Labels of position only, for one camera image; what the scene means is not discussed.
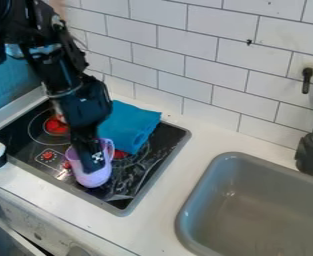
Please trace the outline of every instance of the black stovetop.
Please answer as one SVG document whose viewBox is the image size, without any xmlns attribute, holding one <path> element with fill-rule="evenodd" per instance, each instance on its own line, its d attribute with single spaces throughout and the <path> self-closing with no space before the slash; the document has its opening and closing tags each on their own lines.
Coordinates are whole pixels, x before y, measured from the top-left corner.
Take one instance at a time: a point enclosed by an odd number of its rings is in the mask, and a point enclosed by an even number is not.
<svg viewBox="0 0 313 256">
<path fill-rule="evenodd" d="M 42 103 L 0 130 L 0 142 L 7 146 L 11 157 L 120 210 L 129 206 L 186 135 L 185 130 L 160 123 L 136 155 L 113 161 L 113 173 L 106 184 L 88 189 L 65 168 L 69 136 L 53 135 L 45 129 L 45 122 L 53 113 L 48 101 Z M 42 156 L 47 151 L 52 153 L 48 160 Z"/>
</svg>

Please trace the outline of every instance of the stove knob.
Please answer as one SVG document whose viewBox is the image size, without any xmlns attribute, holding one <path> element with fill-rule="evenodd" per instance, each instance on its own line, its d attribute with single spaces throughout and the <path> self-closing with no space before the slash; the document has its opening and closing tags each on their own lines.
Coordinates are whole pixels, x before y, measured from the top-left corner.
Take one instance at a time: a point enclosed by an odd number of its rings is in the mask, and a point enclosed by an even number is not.
<svg viewBox="0 0 313 256">
<path fill-rule="evenodd" d="M 53 156 L 54 156 L 54 154 L 51 151 L 46 151 L 42 154 L 42 157 L 44 160 L 50 160 L 53 158 Z"/>
</svg>

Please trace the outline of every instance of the red burner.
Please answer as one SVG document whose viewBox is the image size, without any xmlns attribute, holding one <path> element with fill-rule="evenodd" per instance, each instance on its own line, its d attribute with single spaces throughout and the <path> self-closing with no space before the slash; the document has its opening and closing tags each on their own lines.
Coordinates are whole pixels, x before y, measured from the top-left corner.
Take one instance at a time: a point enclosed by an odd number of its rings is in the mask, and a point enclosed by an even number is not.
<svg viewBox="0 0 313 256">
<path fill-rule="evenodd" d="M 114 152 L 114 159 L 123 159 L 128 155 L 129 155 L 128 153 L 116 149 L 116 151 Z"/>
<path fill-rule="evenodd" d="M 52 135 L 65 135 L 69 132 L 68 126 L 59 121 L 55 116 L 50 117 L 46 121 L 45 128 Z"/>
</svg>

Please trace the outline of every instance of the toy stove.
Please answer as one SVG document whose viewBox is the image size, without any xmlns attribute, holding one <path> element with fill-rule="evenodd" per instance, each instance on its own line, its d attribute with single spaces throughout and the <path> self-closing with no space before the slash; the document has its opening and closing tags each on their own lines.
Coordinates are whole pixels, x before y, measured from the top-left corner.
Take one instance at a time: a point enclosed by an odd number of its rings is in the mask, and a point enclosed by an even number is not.
<svg viewBox="0 0 313 256">
<path fill-rule="evenodd" d="M 113 172 L 107 183 L 88 189 L 76 182 L 65 159 L 69 130 L 54 117 L 47 101 L 0 130 L 0 142 L 15 165 L 70 193 L 122 215 L 130 212 L 155 183 L 188 137 L 187 131 L 161 123 L 135 155 L 115 152 Z"/>
</svg>

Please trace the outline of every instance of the tile wall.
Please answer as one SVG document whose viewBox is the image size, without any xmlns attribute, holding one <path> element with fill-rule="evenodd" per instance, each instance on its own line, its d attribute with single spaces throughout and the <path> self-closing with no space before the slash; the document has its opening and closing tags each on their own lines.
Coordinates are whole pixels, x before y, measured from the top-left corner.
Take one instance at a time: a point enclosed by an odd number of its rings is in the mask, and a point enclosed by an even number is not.
<svg viewBox="0 0 313 256">
<path fill-rule="evenodd" d="M 313 0 L 66 2 L 112 92 L 293 149 L 312 130 Z"/>
</svg>

